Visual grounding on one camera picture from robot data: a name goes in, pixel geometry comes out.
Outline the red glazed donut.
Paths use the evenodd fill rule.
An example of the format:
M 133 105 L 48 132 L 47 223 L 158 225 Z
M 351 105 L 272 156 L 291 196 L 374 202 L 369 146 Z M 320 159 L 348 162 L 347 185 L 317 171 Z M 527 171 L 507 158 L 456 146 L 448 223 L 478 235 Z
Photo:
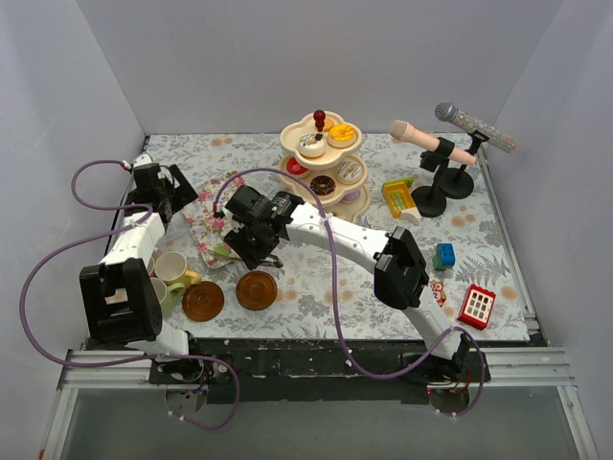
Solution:
M 304 178 L 309 174 L 309 169 L 302 166 L 295 157 L 290 157 L 287 160 L 285 170 L 296 178 Z

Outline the cream three-tier dessert stand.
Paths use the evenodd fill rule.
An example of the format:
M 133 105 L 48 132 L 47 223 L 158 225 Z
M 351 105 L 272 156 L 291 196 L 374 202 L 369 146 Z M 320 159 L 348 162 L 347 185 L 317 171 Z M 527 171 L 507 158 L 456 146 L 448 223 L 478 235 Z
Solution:
M 301 121 L 290 124 L 282 130 L 280 134 L 280 145 L 284 153 L 284 158 L 279 164 L 279 169 L 288 174 L 288 176 L 282 178 L 282 181 L 292 193 L 301 196 L 309 203 L 313 203 L 314 199 L 312 197 L 318 195 L 309 187 L 311 179 L 321 174 L 332 177 L 336 183 L 335 191 L 330 195 L 318 197 L 327 212 L 340 219 L 355 223 L 358 218 L 366 213 L 371 202 L 371 193 L 367 186 L 368 167 L 364 160 L 358 155 L 358 151 L 363 143 L 363 134 L 357 126 L 350 124 L 357 132 L 357 141 L 348 148 L 335 148 L 328 143 L 328 133 L 324 132 L 325 120 L 327 118 L 332 119 L 335 125 L 350 124 L 334 112 L 316 110 L 306 115 Z M 299 138 L 310 133 L 322 133 L 327 142 L 326 152 L 320 157 L 306 158 L 297 150 Z M 306 177 L 296 178 L 285 170 L 285 164 L 290 157 L 295 157 L 302 166 L 309 169 L 309 174 Z M 345 160 L 354 160 L 362 165 L 364 175 L 359 182 L 352 185 L 345 185 L 337 181 L 335 177 L 337 166 Z M 342 202 L 342 198 L 345 194 L 358 190 L 361 191 L 361 197 L 358 201 L 352 204 Z

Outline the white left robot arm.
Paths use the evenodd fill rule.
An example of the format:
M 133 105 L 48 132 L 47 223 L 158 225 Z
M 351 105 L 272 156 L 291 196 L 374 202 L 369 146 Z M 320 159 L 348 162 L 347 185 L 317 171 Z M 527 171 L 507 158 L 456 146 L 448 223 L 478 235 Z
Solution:
M 197 381 L 204 361 L 189 350 L 189 335 L 163 319 L 161 303 L 148 275 L 157 243 L 175 214 L 196 192 L 175 165 L 142 154 L 127 165 L 134 184 L 125 197 L 123 226 L 102 260 L 83 268 L 79 284 L 91 338 L 102 345 L 124 345 L 160 360 L 182 382 Z

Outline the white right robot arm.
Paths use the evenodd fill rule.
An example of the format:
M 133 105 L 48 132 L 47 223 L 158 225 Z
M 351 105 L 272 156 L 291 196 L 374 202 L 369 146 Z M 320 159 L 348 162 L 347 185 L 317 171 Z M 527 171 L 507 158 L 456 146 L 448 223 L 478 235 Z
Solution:
M 427 363 L 449 381 L 467 370 L 468 339 L 435 300 L 425 259 L 409 230 L 361 227 L 325 217 L 297 195 L 279 192 L 269 199 L 249 186 L 239 187 L 215 216 L 231 224 L 224 241 L 250 269 L 261 265 L 281 239 L 328 249 L 334 258 L 361 266 L 374 276 L 375 297 L 403 313 L 431 351 L 417 363 Z

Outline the green round biscuit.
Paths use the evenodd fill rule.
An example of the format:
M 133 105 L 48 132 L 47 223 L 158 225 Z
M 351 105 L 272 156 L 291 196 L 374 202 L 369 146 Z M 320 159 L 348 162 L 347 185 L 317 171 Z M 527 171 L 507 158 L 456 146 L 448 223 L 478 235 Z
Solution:
M 212 254 L 215 258 L 228 258 L 231 255 L 231 250 L 224 244 L 214 247 Z

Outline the floral serving tray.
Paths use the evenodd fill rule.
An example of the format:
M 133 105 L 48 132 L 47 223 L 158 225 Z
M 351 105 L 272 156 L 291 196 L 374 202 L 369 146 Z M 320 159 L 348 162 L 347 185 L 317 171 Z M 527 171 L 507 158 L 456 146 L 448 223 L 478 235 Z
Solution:
M 210 269 L 220 269 L 232 263 L 215 261 L 208 250 L 214 249 L 215 246 L 220 244 L 228 246 L 223 238 L 231 229 L 231 225 L 226 219 L 214 216 L 213 206 L 216 193 L 223 183 L 235 173 L 236 171 L 230 171 L 224 175 L 213 176 L 202 184 L 194 186 L 198 198 L 188 204 L 182 211 L 198 252 L 204 264 Z

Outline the white donut with chocolate square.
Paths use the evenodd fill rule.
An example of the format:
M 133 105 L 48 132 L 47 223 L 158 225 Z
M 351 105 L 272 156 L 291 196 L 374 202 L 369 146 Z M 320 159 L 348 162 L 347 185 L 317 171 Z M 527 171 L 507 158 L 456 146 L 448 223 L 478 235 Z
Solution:
M 298 140 L 297 150 L 306 158 L 317 158 L 326 152 L 327 142 L 322 133 L 310 133 L 301 136 Z

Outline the yellow glazed donut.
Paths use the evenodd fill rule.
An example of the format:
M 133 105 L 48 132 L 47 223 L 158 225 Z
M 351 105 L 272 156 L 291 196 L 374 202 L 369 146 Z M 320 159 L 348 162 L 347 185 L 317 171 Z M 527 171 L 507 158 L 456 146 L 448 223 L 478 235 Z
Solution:
M 336 124 L 329 129 L 327 141 L 335 148 L 348 148 L 357 141 L 357 132 L 350 124 Z

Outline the white donut chocolate stripes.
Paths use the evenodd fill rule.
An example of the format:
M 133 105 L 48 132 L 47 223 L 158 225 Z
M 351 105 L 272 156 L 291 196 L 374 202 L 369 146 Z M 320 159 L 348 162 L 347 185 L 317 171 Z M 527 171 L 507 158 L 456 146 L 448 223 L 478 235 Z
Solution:
M 345 185 L 352 185 L 359 182 L 364 175 L 362 165 L 354 160 L 341 162 L 336 169 L 335 177 L 338 182 Z

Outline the chocolate sprinkled donut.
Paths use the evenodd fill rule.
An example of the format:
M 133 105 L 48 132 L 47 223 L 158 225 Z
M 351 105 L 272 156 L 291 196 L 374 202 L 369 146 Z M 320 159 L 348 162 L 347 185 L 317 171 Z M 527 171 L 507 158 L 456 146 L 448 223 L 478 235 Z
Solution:
M 335 191 L 336 183 L 332 177 L 321 174 L 311 179 L 309 187 L 318 196 L 328 196 Z

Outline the metal serving tongs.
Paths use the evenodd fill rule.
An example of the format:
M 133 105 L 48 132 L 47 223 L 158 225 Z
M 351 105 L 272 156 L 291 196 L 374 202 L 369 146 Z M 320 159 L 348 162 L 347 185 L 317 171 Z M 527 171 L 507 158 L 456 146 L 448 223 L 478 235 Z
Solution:
M 209 249 L 208 252 L 215 261 L 241 262 L 244 263 L 250 270 L 256 269 L 259 266 L 268 266 L 273 268 L 282 268 L 284 266 L 284 263 L 281 261 L 281 259 L 274 254 L 264 259 L 258 259 L 252 256 L 248 256 L 246 259 L 244 259 L 234 250 L 232 250 L 231 248 L 229 249 L 231 250 L 231 255 L 228 258 L 215 258 L 212 254 L 213 249 Z

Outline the purple sprinkled donut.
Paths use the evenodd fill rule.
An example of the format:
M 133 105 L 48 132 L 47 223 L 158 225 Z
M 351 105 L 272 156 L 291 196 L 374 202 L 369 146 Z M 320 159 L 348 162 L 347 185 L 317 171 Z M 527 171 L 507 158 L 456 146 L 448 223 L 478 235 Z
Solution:
M 342 202 L 352 204 L 358 201 L 360 197 L 361 197 L 361 191 L 358 190 L 352 193 L 345 194 L 342 198 Z

